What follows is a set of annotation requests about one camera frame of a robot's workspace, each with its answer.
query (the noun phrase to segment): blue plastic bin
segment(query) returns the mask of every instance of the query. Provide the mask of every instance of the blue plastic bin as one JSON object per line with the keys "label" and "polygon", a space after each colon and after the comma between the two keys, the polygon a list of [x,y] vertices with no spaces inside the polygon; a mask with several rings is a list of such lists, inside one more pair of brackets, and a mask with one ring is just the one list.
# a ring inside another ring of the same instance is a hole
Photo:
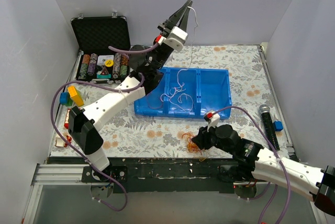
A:
{"label": "blue plastic bin", "polygon": [[[231,106],[228,70],[213,69],[188,69],[179,73],[179,83],[184,83],[183,92],[177,93],[169,102],[167,96],[162,94],[173,93],[174,87],[179,87],[177,73],[181,68],[162,68],[163,79],[147,96],[135,101],[135,114],[145,116],[177,117],[177,118],[203,118],[205,113],[217,111],[226,106]],[[182,94],[190,95],[192,100],[182,96],[182,104],[177,99]],[[230,116],[230,109],[219,113],[221,119]]]}

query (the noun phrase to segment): robotic arm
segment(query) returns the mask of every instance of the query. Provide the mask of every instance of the robotic arm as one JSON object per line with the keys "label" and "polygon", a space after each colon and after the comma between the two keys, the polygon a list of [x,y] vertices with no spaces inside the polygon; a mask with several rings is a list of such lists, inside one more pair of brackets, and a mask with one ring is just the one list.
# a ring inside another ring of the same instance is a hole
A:
{"label": "robotic arm", "polygon": [[[208,126],[201,127],[192,141],[202,150],[219,148],[232,154],[238,161],[234,167],[236,181],[242,178],[265,180],[287,187],[285,175],[274,153],[248,139],[239,137],[231,125],[217,127],[218,114],[205,115]],[[323,212],[335,216],[335,168],[326,170],[303,165],[287,158],[281,158],[291,183],[291,189],[310,201]]]}
{"label": "robotic arm", "polygon": [[102,149],[104,141],[99,131],[111,117],[130,103],[148,95],[158,86],[163,78],[163,73],[159,69],[164,66],[173,50],[181,51],[186,42],[189,7],[192,3],[192,0],[187,0],[169,19],[159,24],[158,29],[161,33],[154,41],[158,44],[154,50],[138,54],[136,51],[148,47],[135,45],[131,48],[134,54],[130,55],[129,66],[133,71],[116,89],[131,90],[139,86],[144,78],[139,88],[128,92],[108,93],[82,109],[73,107],[69,113],[69,134],[83,150],[87,159],[107,175],[111,175],[111,164]]}

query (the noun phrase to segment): floral tablecloth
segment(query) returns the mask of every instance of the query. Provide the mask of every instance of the floral tablecloth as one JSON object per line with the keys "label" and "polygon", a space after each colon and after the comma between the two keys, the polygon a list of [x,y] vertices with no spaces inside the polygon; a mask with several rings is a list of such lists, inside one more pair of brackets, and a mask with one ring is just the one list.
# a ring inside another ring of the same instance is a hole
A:
{"label": "floral tablecloth", "polygon": [[[272,119],[278,118],[275,99],[266,78],[266,72],[257,46],[193,46],[191,68],[229,70],[230,89],[233,105],[245,108],[261,124],[258,107],[267,104],[271,108]],[[191,60],[190,47],[180,53],[174,52],[168,59],[167,67],[188,67]],[[85,105],[104,96],[107,91],[99,88],[76,85],[82,93]],[[58,127],[64,128],[66,107],[58,116]],[[241,137],[258,142],[267,147],[256,127],[243,112],[232,109],[231,116],[221,124],[231,124]],[[211,148],[205,152],[187,152],[184,133],[196,135],[206,122],[201,119],[180,119],[148,117],[134,114],[133,104],[119,112],[99,132],[104,139],[103,149],[108,157],[120,158],[230,158],[231,155]],[[288,156],[285,130],[277,133],[280,154]],[[77,154],[69,147],[58,148],[52,140],[50,156],[72,157]]]}

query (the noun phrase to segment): white string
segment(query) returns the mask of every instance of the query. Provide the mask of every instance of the white string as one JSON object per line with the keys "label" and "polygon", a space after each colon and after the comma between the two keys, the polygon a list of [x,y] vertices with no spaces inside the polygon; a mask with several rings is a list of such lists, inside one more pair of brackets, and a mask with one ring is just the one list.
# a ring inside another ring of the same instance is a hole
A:
{"label": "white string", "polygon": [[[193,61],[193,55],[192,55],[192,54],[193,54],[193,51],[192,51],[192,49],[193,49],[193,42],[194,42],[194,40],[195,40],[195,29],[199,26],[199,24],[198,24],[198,21],[197,21],[197,13],[196,13],[195,9],[192,8],[192,7],[189,7],[189,6],[188,6],[188,8],[191,9],[191,10],[193,10],[193,12],[194,12],[194,18],[195,18],[195,23],[196,23],[196,26],[194,27],[194,30],[193,30],[193,40],[191,41],[191,52],[190,52],[190,55],[191,55],[191,61],[190,61],[189,66],[188,66],[187,69],[180,69],[180,70],[177,72],[177,83],[178,83],[179,87],[173,87],[173,88],[170,88],[170,90],[169,90],[170,96],[169,96],[168,94],[164,93],[164,94],[162,94],[161,97],[160,97],[160,99],[161,99],[162,102],[163,102],[162,96],[166,96],[166,97],[168,97],[168,98],[169,98],[169,102],[170,102],[171,104],[178,106],[178,107],[179,107],[181,110],[183,110],[184,112],[186,112],[186,110],[185,110],[184,108],[182,108],[180,105],[175,104],[174,102],[172,102],[171,99],[172,99],[177,93],[179,93],[179,92],[183,92],[183,91],[186,90],[185,88],[183,88],[184,85],[185,85],[185,83],[180,84],[180,82],[179,82],[179,73],[180,73],[181,71],[187,71],[187,70],[191,67],[191,64],[192,64],[192,61]],[[182,96],[185,96],[185,97],[186,97],[186,100],[187,100],[187,97],[190,97],[190,98],[191,98],[191,100],[192,100],[192,107],[191,107],[190,109],[188,109],[188,110],[189,110],[189,111],[192,111],[192,110],[193,110],[193,106],[194,106],[194,101],[193,101],[192,97],[191,97],[189,94],[182,93],[182,94],[178,97],[178,99],[177,99],[178,103],[180,103],[180,104],[183,103],[183,102],[182,102]]]}

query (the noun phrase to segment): microphone head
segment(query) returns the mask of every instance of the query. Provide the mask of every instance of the microphone head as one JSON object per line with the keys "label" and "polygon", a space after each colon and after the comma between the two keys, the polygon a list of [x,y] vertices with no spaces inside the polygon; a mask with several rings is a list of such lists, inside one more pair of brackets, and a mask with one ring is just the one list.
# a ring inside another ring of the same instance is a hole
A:
{"label": "microphone head", "polygon": [[260,114],[262,113],[269,113],[270,112],[270,107],[267,105],[261,105],[260,108],[258,109],[258,112]]}

